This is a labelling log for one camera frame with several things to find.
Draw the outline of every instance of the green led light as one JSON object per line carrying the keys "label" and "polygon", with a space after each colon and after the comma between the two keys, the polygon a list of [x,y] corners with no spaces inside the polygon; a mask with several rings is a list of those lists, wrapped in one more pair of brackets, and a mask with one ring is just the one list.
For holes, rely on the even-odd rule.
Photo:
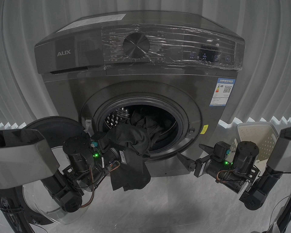
{"label": "green led light", "polygon": [[95,158],[98,158],[99,156],[100,156],[99,153],[96,153],[96,154],[93,155],[93,157],[95,157]]}

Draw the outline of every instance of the energy label sticker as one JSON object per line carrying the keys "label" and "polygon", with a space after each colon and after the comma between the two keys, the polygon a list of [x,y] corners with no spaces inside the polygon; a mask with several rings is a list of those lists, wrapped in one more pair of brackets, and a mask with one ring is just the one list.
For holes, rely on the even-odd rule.
{"label": "energy label sticker", "polygon": [[226,106],[235,79],[219,78],[209,106]]}

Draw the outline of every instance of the tiled floor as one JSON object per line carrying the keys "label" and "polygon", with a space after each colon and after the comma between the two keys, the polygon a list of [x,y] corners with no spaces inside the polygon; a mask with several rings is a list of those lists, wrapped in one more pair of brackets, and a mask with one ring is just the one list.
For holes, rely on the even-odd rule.
{"label": "tiled floor", "polygon": [[[230,143],[234,125],[216,128],[209,145],[223,140]],[[268,229],[276,203],[291,192],[290,175],[283,175],[271,190],[264,205],[250,211],[239,201],[240,195],[217,184],[209,175],[193,173],[157,177],[142,190],[112,191],[106,178],[95,192],[87,212],[68,224],[45,226],[49,233],[250,233]],[[276,216],[284,202],[275,209]],[[12,232],[0,214],[4,232]],[[44,232],[33,226],[36,232]]]}

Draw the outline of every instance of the black cloth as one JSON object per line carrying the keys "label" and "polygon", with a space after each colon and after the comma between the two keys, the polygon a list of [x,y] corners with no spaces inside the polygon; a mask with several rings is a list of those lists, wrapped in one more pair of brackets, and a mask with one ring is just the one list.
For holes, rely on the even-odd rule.
{"label": "black cloth", "polygon": [[146,129],[128,124],[119,124],[110,129],[106,137],[117,145],[124,146],[127,164],[110,172],[113,190],[142,189],[150,182],[150,173],[145,161],[150,157],[151,141]]}
{"label": "black cloth", "polygon": [[161,133],[171,125],[171,121],[161,116],[154,108],[143,107],[136,109],[127,124],[146,129],[150,137],[150,147],[158,140]]}

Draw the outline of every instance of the washing machine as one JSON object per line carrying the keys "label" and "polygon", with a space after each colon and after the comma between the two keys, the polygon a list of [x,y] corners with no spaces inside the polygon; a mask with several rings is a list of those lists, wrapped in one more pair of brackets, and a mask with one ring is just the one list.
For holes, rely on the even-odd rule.
{"label": "washing machine", "polygon": [[188,174],[224,111],[244,40],[202,16],[126,11],[80,18],[35,45],[38,73],[60,116],[107,132],[136,110],[163,132],[146,166],[152,177]]}

